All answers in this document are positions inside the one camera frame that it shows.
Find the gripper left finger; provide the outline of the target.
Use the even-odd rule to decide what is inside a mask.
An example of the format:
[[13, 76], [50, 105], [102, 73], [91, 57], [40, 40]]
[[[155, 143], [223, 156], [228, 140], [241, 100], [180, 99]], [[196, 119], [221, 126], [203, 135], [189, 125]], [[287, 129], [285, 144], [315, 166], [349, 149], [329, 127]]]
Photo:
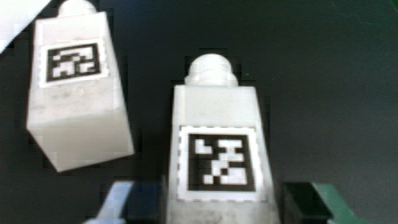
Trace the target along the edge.
[[109, 190], [98, 215], [82, 224], [164, 224], [162, 184], [118, 181]]

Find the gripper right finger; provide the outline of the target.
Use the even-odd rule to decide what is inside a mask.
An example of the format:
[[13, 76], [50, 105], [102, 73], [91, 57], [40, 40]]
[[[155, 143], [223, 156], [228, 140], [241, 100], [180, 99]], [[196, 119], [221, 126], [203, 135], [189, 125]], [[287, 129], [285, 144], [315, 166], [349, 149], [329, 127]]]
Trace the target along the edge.
[[370, 224], [356, 215], [333, 184], [285, 183], [283, 224]]

